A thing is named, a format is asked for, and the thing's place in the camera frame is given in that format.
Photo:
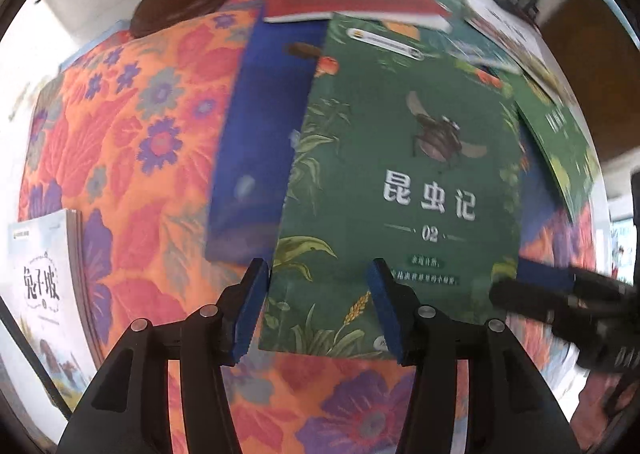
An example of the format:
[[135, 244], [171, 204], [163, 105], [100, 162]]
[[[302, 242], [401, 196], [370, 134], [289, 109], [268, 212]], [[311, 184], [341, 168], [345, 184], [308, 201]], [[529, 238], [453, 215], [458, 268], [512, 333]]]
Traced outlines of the floral orange table mat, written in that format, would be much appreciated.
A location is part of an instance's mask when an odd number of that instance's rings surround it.
[[[134, 318], [179, 321], [246, 266], [205, 258], [217, 151], [242, 55], [264, 0], [96, 48], [38, 99], [21, 219], [84, 217], [84, 285], [103, 351]], [[571, 222], [520, 123], [518, 258], [593, 268], [591, 214]], [[253, 350], [226, 384], [247, 453], [376, 453], [399, 439], [411, 374], [390, 360]]]

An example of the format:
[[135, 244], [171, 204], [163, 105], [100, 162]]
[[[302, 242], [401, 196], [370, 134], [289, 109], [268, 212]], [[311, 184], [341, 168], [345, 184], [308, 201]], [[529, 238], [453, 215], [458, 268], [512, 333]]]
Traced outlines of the dark wooden cabinet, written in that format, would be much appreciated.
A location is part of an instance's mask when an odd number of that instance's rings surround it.
[[604, 162], [639, 146], [639, 49], [604, 0], [563, 0], [541, 24]]

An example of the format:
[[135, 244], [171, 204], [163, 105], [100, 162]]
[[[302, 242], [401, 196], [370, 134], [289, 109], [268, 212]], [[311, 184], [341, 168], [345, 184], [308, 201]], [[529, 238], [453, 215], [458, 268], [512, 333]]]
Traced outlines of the dark green insect book far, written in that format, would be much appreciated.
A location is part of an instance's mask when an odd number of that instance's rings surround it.
[[465, 21], [462, 0], [435, 0], [443, 6], [449, 16], [446, 32], [424, 30], [427, 43], [434, 49], [443, 50], [453, 58], [479, 67], [498, 77], [501, 73], [521, 75], [521, 66], [488, 37]]

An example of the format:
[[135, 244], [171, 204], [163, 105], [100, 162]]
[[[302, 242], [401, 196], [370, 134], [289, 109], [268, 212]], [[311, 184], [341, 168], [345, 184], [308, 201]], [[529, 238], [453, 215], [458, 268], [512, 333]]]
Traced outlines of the white rabbit hill book far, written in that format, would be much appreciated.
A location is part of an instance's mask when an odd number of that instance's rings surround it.
[[462, 0], [464, 17], [471, 26], [502, 47], [554, 102], [576, 105], [570, 87], [550, 70], [532, 26], [500, 9], [492, 0]]

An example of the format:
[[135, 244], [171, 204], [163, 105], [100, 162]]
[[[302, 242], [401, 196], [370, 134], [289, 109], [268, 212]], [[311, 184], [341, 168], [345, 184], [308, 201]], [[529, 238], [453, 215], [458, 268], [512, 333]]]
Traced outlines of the large blue book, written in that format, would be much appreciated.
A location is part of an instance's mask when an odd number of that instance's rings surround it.
[[272, 257], [327, 29], [326, 21], [254, 25], [217, 151], [206, 222], [208, 261], [246, 266]]

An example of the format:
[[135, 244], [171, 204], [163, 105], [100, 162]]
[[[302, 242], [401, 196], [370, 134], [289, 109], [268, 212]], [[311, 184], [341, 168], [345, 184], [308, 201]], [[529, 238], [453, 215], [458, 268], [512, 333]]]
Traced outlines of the green insect book 03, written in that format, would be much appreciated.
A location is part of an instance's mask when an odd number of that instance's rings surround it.
[[575, 222], [600, 176], [597, 154], [572, 111], [555, 103], [525, 74], [506, 74], [522, 121], [541, 152], [568, 218]]

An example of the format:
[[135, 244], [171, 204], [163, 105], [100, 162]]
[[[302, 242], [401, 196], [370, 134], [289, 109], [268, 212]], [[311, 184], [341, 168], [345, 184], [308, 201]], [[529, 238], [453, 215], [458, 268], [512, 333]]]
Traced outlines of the green insect book 02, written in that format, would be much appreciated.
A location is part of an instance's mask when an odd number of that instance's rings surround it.
[[259, 338], [267, 351], [375, 358], [386, 349], [367, 273], [383, 259], [424, 304], [480, 324], [520, 246], [515, 79], [337, 15], [308, 96]]

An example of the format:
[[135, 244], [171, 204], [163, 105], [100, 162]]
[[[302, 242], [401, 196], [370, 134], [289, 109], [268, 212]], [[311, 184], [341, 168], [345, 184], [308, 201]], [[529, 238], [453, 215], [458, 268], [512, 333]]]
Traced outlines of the white rabbit hill book 2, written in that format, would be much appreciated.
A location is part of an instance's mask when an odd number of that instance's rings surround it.
[[80, 212], [11, 224], [8, 259], [1, 296], [64, 402], [76, 408], [102, 362], [84, 285]]

